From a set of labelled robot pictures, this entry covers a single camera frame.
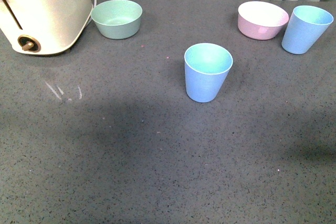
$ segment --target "cup rim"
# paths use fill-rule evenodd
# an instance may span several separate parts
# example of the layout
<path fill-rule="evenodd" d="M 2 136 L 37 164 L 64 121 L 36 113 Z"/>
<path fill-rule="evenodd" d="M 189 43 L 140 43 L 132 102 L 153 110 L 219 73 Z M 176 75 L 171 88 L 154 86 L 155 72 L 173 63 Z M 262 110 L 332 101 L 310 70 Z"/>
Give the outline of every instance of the cup rim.
<path fill-rule="evenodd" d="M 98 10 L 99 8 L 101 8 L 102 6 L 106 5 L 106 4 L 109 4 L 109 3 L 112 3 L 112 2 L 129 2 L 129 3 L 132 3 L 134 4 L 135 6 L 139 7 L 140 8 L 140 14 L 134 18 L 133 20 L 127 22 L 127 23 L 123 23 L 123 24 L 105 24 L 105 23 L 102 23 L 102 22 L 99 22 L 97 20 L 94 19 L 94 17 L 92 16 L 92 13 L 94 12 L 94 10 Z M 139 19 L 141 16 L 142 16 L 142 13 L 143 13 L 143 9 L 141 7 L 141 5 L 139 5 L 138 3 L 134 2 L 134 1 L 131 1 L 131 0 L 108 0 L 108 1 L 104 1 L 98 5 L 96 5 L 92 10 L 91 10 L 91 13 L 90 13 L 90 16 L 92 18 L 92 20 L 95 22 L 95 23 L 98 23 L 100 25 L 104 25 L 104 26 L 112 26 L 112 27 L 117 27 L 117 26 L 124 26 L 124 25 L 127 25 L 129 23 L 132 23 L 134 21 L 136 21 L 137 19 Z"/>
<path fill-rule="evenodd" d="M 302 19 L 302 18 L 296 13 L 296 11 L 297 11 L 298 9 L 303 8 L 303 7 L 308 7 L 308 8 L 311 8 L 311 9 L 317 9 L 317 10 L 319 10 L 320 12 L 322 12 L 323 14 L 328 15 L 329 18 L 331 18 L 331 21 L 328 22 L 328 23 L 323 23 L 323 24 L 306 21 L 306 20 Z M 333 15 L 332 15 L 330 12 L 328 12 L 327 10 L 324 10 L 324 9 L 322 9 L 322 8 L 320 8 L 320 7 L 312 6 L 312 5 L 299 5 L 299 6 L 297 6 L 297 7 L 295 7 L 295 8 L 293 9 L 293 13 L 294 13 L 295 16 L 298 17 L 300 20 L 302 20 L 302 21 L 304 21 L 304 22 L 306 22 L 306 23 L 308 23 L 308 24 L 312 24 L 312 25 L 325 26 L 325 25 L 330 25 L 330 24 L 333 23 L 333 21 L 334 21 L 334 17 L 333 17 Z"/>
<path fill-rule="evenodd" d="M 244 6 L 246 6 L 246 5 L 251 5 L 251 4 L 256 4 L 256 3 L 257 3 L 257 5 L 272 6 L 272 8 L 277 9 L 280 13 L 284 14 L 286 18 L 284 19 L 284 21 L 283 21 L 280 25 L 274 25 L 274 26 L 265 25 L 265 24 L 263 24 L 263 23 L 261 23 L 261 22 L 257 22 L 257 23 L 255 23 L 255 22 L 253 22 L 253 21 L 249 18 L 248 15 L 246 16 L 246 15 L 244 15 L 244 14 L 242 13 L 242 9 L 243 9 Z M 288 21 L 289 21 L 289 15 L 288 15 L 288 12 L 286 12 L 286 11 L 285 11 L 284 9 L 282 9 L 280 6 L 277 6 L 277 5 L 272 4 L 272 3 L 269 3 L 269 2 L 264 2 L 264 1 L 247 1 L 247 2 L 242 3 L 242 4 L 238 7 L 238 14 L 240 15 L 241 18 L 243 18 L 244 20 L 250 22 L 251 24 L 256 25 L 256 26 L 263 26 L 263 27 L 274 27 L 274 28 L 275 28 L 275 27 L 281 27 L 281 26 L 284 26 L 285 24 L 287 24 Z"/>
<path fill-rule="evenodd" d="M 226 53 L 228 53 L 228 55 L 230 56 L 230 59 L 231 59 L 231 64 L 230 64 L 230 66 L 229 66 L 227 69 L 225 69 L 224 71 L 222 71 L 222 72 L 218 72 L 218 73 L 206 73 L 206 72 L 202 72 L 202 71 L 199 71 L 199 70 L 193 68 L 193 67 L 188 63 L 188 61 L 186 60 L 186 54 L 187 54 L 187 52 L 188 52 L 191 48 L 193 48 L 193 47 L 195 47 L 195 46 L 199 46 L 199 45 L 212 45 L 212 46 L 215 46 L 215 47 L 219 47 L 219 48 L 221 48 L 221 49 L 224 49 L 224 50 L 226 51 Z M 188 47 L 188 49 L 187 49 L 187 50 L 185 51 L 185 53 L 184 53 L 184 62 L 185 62 L 185 63 L 186 63 L 192 70 L 194 70 L 194 71 L 196 71 L 196 72 L 198 72 L 198 73 L 206 74 L 206 75 L 208 75 L 208 76 L 216 76 L 216 75 L 219 75 L 219 74 L 228 72 L 228 71 L 231 69 L 231 67 L 232 67 L 232 65 L 233 65 L 233 57 L 232 57 L 231 53 L 230 53 L 226 48 L 224 48 L 224 47 L 222 47 L 222 46 L 220 46 L 220 45 L 214 44 L 214 43 L 206 43 L 206 42 L 205 42 L 205 43 L 194 44 L 194 45 Z"/>

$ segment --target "toaster slot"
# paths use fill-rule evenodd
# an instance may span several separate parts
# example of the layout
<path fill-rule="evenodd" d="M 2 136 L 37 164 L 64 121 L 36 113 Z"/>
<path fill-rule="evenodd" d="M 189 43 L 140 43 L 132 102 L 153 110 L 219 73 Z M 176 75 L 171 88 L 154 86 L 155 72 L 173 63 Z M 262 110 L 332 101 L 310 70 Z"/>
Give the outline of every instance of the toaster slot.
<path fill-rule="evenodd" d="M 11 16 L 13 17 L 13 20 L 15 21 L 16 25 L 18 26 L 19 29 L 22 30 L 22 26 L 20 25 L 19 21 L 17 20 L 17 18 L 15 17 L 11 7 L 9 6 L 7 0 L 0 0 L 2 2 L 4 2 L 5 6 L 7 7 L 7 10 L 9 11 L 9 13 L 11 14 Z"/>

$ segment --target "light blue plastic cup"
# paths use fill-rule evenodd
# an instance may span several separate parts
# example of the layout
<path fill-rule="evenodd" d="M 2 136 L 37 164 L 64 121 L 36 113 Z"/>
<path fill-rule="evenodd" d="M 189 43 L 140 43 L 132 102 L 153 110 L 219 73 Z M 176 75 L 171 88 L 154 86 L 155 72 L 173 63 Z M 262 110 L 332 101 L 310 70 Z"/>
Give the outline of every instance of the light blue plastic cup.
<path fill-rule="evenodd" d="M 333 21 L 333 16 L 321 8 L 310 5 L 295 7 L 282 39 L 282 47 L 292 54 L 304 54 Z"/>
<path fill-rule="evenodd" d="M 219 45 L 200 43 L 189 47 L 184 54 L 188 96 L 196 102 L 214 100 L 232 64 L 232 55 Z"/>

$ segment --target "bowl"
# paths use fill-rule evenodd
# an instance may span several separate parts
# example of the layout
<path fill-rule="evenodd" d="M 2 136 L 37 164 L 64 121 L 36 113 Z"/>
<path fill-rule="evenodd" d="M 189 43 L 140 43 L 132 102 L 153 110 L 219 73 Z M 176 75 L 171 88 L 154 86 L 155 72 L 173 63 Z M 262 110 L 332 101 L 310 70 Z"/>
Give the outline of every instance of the bowl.
<path fill-rule="evenodd" d="M 288 22 L 288 13 L 277 5 L 250 1 L 238 8 L 238 28 L 245 36 L 267 40 L 274 38 Z"/>
<path fill-rule="evenodd" d="M 110 39 L 126 39 L 140 28 L 142 8 L 130 0 L 110 0 L 97 5 L 91 18 L 98 30 Z"/>

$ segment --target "scratch mark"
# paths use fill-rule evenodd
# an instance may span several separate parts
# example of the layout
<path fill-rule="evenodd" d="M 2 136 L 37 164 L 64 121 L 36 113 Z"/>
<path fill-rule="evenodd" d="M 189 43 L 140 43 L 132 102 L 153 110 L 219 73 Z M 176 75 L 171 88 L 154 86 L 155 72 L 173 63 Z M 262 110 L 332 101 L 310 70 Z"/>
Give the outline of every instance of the scratch mark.
<path fill-rule="evenodd" d="M 55 96 L 59 99 L 59 100 L 62 100 L 62 98 L 56 93 L 56 91 L 52 88 L 52 86 L 49 85 L 48 82 L 46 82 L 46 85 L 48 86 L 48 88 L 50 88 L 50 90 L 55 94 Z"/>
<path fill-rule="evenodd" d="M 82 91 L 80 90 L 79 85 L 77 85 L 77 87 L 78 87 L 78 90 L 79 90 L 79 99 L 82 99 Z"/>
<path fill-rule="evenodd" d="M 57 85 L 56 85 L 56 87 L 58 88 L 58 90 L 59 90 L 59 92 L 61 93 L 61 95 L 64 95 L 63 90 L 62 90 L 59 86 L 57 86 Z"/>

